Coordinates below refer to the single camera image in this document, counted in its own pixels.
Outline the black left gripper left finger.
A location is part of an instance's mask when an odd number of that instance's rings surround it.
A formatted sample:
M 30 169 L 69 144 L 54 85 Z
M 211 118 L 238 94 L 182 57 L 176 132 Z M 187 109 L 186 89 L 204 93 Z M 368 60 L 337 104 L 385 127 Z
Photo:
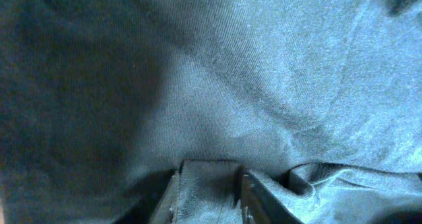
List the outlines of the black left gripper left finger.
M 174 223 L 177 213 L 179 178 L 177 170 L 159 171 L 137 181 L 125 196 L 135 204 L 114 224 Z

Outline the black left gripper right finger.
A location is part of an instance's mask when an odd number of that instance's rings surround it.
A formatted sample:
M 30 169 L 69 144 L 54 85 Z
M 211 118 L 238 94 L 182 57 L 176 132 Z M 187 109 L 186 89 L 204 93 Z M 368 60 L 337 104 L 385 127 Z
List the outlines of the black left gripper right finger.
M 303 224 L 251 172 L 241 175 L 243 224 Z

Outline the black t-shirt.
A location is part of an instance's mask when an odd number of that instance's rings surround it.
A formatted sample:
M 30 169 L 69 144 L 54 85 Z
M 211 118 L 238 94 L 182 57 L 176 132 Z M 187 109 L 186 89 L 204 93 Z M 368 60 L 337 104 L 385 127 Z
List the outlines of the black t-shirt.
M 1 222 L 421 222 L 421 0 L 1 0 Z

